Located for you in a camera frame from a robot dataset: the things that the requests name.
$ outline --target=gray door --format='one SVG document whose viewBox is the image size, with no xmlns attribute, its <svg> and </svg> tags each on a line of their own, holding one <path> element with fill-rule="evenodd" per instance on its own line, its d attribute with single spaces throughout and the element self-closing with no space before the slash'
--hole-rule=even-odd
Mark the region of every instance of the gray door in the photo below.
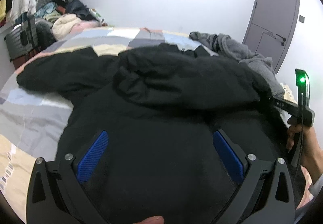
<svg viewBox="0 0 323 224">
<path fill-rule="evenodd" d="M 253 52 L 271 56 L 277 73 L 293 38 L 299 0 L 255 0 L 243 43 Z"/>
</svg>

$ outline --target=blue rubber pad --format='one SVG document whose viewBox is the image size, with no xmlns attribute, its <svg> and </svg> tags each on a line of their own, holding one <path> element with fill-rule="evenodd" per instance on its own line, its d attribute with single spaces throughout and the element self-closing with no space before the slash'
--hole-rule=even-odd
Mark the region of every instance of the blue rubber pad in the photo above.
<svg viewBox="0 0 323 224">
<path fill-rule="evenodd" d="M 243 164 L 218 131 L 213 134 L 213 146 L 218 152 L 232 180 L 241 184 L 244 180 Z"/>
<path fill-rule="evenodd" d="M 107 148 L 108 143 L 108 133 L 106 131 L 102 131 L 78 164 L 76 178 L 79 183 L 86 182 L 90 179 L 96 165 Z"/>
</svg>

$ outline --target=metal screw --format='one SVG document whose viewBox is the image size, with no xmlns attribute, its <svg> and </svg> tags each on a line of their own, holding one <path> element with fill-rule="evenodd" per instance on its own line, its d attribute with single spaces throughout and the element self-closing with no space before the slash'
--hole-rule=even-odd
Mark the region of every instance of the metal screw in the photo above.
<svg viewBox="0 0 323 224">
<path fill-rule="evenodd" d="M 285 160 L 284 160 L 282 157 L 279 157 L 279 158 L 278 158 L 278 162 L 279 162 L 280 164 L 284 164 L 284 163 L 285 163 Z"/>
<path fill-rule="evenodd" d="M 249 154 L 249 155 L 248 155 L 248 159 L 250 159 L 251 161 L 255 161 L 255 160 L 256 160 L 256 155 L 254 155 L 254 154 Z"/>
<path fill-rule="evenodd" d="M 64 158 L 66 160 L 71 160 L 73 158 L 73 155 L 71 153 L 67 153 Z"/>
<path fill-rule="evenodd" d="M 36 159 L 36 164 L 41 164 L 41 163 L 43 163 L 43 161 L 44 161 L 43 158 L 39 157 Z"/>
</svg>

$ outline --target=patchwork bedsheet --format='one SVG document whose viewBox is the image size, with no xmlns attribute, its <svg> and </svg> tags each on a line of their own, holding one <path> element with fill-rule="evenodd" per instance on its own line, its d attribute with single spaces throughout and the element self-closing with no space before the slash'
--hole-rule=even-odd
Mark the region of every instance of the patchwork bedsheet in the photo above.
<svg viewBox="0 0 323 224">
<path fill-rule="evenodd" d="M 118 55 L 134 47 L 160 43 L 176 44 L 179 50 L 203 46 L 181 33 L 100 27 L 68 35 L 44 52 L 59 54 L 92 46 L 98 55 Z M 217 55 L 203 47 L 210 55 Z M 14 73 L 0 91 L 0 191 L 26 223 L 26 195 L 35 159 L 55 159 L 58 141 L 73 105 L 54 93 L 39 94 L 20 88 L 16 78 Z"/>
</svg>

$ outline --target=door handle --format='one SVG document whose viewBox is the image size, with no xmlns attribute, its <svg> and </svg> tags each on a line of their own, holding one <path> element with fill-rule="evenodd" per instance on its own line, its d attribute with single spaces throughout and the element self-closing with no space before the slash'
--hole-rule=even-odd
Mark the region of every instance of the door handle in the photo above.
<svg viewBox="0 0 323 224">
<path fill-rule="evenodd" d="M 276 34 L 277 36 L 279 36 L 280 38 L 282 38 L 283 39 L 283 42 L 286 42 L 286 38 L 284 38 L 284 37 L 282 37 L 281 35 L 279 35 L 279 34 Z"/>
</svg>

